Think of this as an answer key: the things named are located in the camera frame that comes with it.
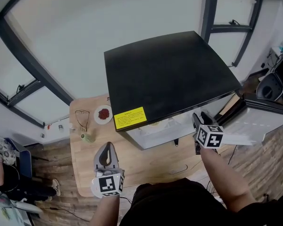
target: person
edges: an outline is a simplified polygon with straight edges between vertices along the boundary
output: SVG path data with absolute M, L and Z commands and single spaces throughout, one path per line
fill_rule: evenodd
M 209 178 L 226 208 L 197 182 L 184 178 L 172 183 L 140 185 L 120 226 L 150 225 L 283 225 L 283 198 L 258 203 L 247 182 L 214 150 L 201 148 Z M 103 197 L 92 226 L 116 226 L 119 195 Z
M 32 181 L 18 173 L 14 166 L 3 163 L 0 154 L 0 192 L 8 196 L 9 199 L 20 201 L 23 198 L 28 201 L 45 201 L 53 196 L 61 195 L 59 182 L 52 181 L 52 187 L 43 185 L 40 182 Z

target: black lid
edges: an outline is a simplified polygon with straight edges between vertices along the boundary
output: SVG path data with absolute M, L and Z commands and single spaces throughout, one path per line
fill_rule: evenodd
M 134 42 L 104 56 L 113 114 L 143 107 L 147 118 L 118 131 L 194 109 L 241 87 L 195 31 Z

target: desk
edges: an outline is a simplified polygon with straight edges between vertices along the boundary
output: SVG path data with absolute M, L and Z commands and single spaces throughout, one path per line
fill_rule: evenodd
M 87 143 L 81 140 L 80 133 L 70 133 L 72 164 L 81 196 L 93 196 L 90 189 L 90 182 L 95 177 L 93 158 L 98 149 L 108 141 L 115 146 L 119 167 L 125 170 L 124 187 L 175 181 L 190 176 L 203 167 L 200 156 L 195 155 L 191 135 L 180 138 L 178 147 L 172 141 L 141 151 L 115 131 L 113 119 L 106 125 L 97 124 L 93 113 L 99 105 L 110 104 L 107 97 L 108 94 L 82 98 L 70 104 L 70 123 L 79 128 L 75 111 L 89 111 L 87 133 L 94 133 L 96 137 L 95 142 Z

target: yellow label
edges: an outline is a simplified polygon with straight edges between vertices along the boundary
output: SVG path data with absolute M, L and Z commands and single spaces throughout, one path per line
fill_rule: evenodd
M 132 126 L 146 120 L 147 118 L 145 112 L 143 111 L 143 107 L 126 111 L 114 116 L 114 121 L 117 129 Z

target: wooden floor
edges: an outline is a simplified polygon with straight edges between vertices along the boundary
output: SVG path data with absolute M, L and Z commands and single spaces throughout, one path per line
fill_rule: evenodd
M 221 153 L 226 161 L 231 157 L 234 146 L 227 146 Z M 97 208 L 97 198 L 83 198 L 78 194 L 71 163 L 69 141 L 53 145 L 35 146 L 32 154 L 47 158 L 46 161 L 33 161 L 36 176 L 57 178 L 61 185 L 62 196 L 55 196 L 50 202 L 37 202 L 40 208 L 58 207 L 66 209 L 77 216 L 90 220 Z M 249 182 L 251 191 L 258 201 L 268 193 L 273 198 L 283 195 L 283 126 L 269 133 L 261 145 L 238 146 L 230 165 Z M 33 216 L 36 226 L 84 226 L 88 225 L 65 211 L 44 210 L 40 218 Z

